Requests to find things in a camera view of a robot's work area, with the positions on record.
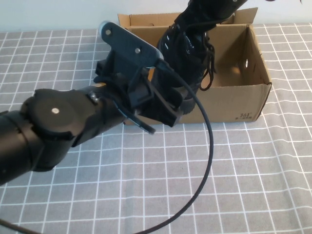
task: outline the cardboard box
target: cardboard box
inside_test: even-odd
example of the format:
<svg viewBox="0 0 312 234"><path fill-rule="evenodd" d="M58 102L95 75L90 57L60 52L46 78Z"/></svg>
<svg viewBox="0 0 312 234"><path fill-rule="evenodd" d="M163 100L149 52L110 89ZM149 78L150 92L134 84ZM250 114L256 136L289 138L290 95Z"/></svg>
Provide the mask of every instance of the cardboard box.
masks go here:
<svg viewBox="0 0 312 234"><path fill-rule="evenodd" d="M210 43L215 47L217 74L212 87L205 92L199 90L197 96L211 122L255 121L266 103L272 82L251 25L256 13L257 8L237 11L229 20L209 31ZM121 26L156 46L178 15L118 17ZM203 80L203 87L207 83L209 78ZM148 124L156 123L143 119ZM198 107L181 119L181 123L203 121Z"/></svg>

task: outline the table surface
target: table surface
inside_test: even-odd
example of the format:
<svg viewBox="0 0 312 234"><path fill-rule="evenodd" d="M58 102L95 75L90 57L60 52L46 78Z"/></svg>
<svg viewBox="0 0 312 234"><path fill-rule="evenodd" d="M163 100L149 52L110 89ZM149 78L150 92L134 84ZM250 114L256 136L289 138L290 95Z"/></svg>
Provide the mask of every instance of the table surface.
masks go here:
<svg viewBox="0 0 312 234"><path fill-rule="evenodd" d="M259 120L213 124L215 156L194 205L157 234L312 234L312 25L255 25L273 88ZM96 30L0 33L0 111L38 88L92 83ZM207 163L203 124L119 125L53 171L0 187L0 217L45 234L130 234L172 216ZM14 233L0 228L0 233Z"/></svg>

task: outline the black wire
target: black wire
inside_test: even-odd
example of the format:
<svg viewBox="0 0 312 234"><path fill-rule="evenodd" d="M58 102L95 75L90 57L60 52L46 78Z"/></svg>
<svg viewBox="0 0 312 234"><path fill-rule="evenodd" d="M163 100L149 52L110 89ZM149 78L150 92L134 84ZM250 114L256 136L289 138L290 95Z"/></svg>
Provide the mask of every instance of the black wire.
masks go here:
<svg viewBox="0 0 312 234"><path fill-rule="evenodd" d="M147 230L141 231L141 232L136 233L136 234L149 234L149 233L155 232L155 231L169 225L170 223L175 221L177 218L179 218L184 212L187 211L187 209L198 198L199 194L201 193L201 191L203 190L203 188L205 186L205 183L206 183L208 176L209 176L209 172L210 172L212 161L213 161L213 155L214 155L213 131L212 131L207 113L206 113L204 107L202 106L202 104L200 103L196 94L193 92L191 87L164 60L159 60L159 63L157 64L156 68L160 69L161 71L163 71L165 73L168 73L169 75L173 76L177 81L179 81L181 83L181 85L183 85L185 87L185 89L189 92L189 94L192 96L192 98L195 100L196 104L198 105L201 113L204 116L204 119L205 119L205 122L207 125L207 129L208 129L208 133L209 133L209 159L208 159L208 165L207 165L207 169L205 171L203 180L201 181L197 191L194 193L191 200L189 200L189 202L180 211L178 211L174 216L172 216L168 220L166 220L166 221L164 221L164 222L162 222L162 223L160 223L160 224L158 224L152 228L149 228ZM9 223L5 220L2 220L2 219L0 219L0 225L4 226L6 228L9 228L11 230L14 230L14 231L18 231L18 232L23 233L23 234L41 234L41 233L37 233L37 232L31 231L31 230L28 230L26 228L17 226L15 224L11 224L11 223Z"/></svg>
<svg viewBox="0 0 312 234"><path fill-rule="evenodd" d="M19 233L24 233L24 234L41 234L41 233L37 233L37 232L29 230L29 229L20 227L18 225L13 224L13 223L9 223L9 222L7 222L7 221L5 221L3 219L0 219L0 225L4 226L6 228L9 228L11 230L17 231Z"/></svg>

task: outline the white wall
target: white wall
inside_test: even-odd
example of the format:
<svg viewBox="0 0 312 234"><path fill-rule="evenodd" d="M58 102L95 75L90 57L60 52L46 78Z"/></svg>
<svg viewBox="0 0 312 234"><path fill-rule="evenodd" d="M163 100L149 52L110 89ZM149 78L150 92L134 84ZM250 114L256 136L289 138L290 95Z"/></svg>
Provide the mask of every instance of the white wall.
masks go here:
<svg viewBox="0 0 312 234"><path fill-rule="evenodd" d="M117 13L180 12L188 0L0 0L0 31L97 28ZM312 0L249 0L255 23L312 22Z"/></svg>

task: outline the robotic arm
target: robotic arm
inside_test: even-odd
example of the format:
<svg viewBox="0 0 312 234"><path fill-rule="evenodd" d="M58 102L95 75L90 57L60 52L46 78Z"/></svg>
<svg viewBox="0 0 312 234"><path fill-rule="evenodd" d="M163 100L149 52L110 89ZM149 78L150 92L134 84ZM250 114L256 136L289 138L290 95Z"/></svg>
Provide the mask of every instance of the robotic arm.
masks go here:
<svg viewBox="0 0 312 234"><path fill-rule="evenodd" d="M191 0L158 43L158 49L106 22L102 39L112 50L97 63L95 85L59 92L36 90L20 111L0 113L0 185L28 172L52 170L75 147L129 119L155 130L138 115L176 125L197 104L210 135L208 166L191 200L167 221L139 232L156 231L183 214L203 189L213 159L212 129L196 97L202 78L214 74L214 48L206 32L230 17L247 0ZM149 69L155 67L152 82ZM0 219L0 225L35 234Z"/></svg>

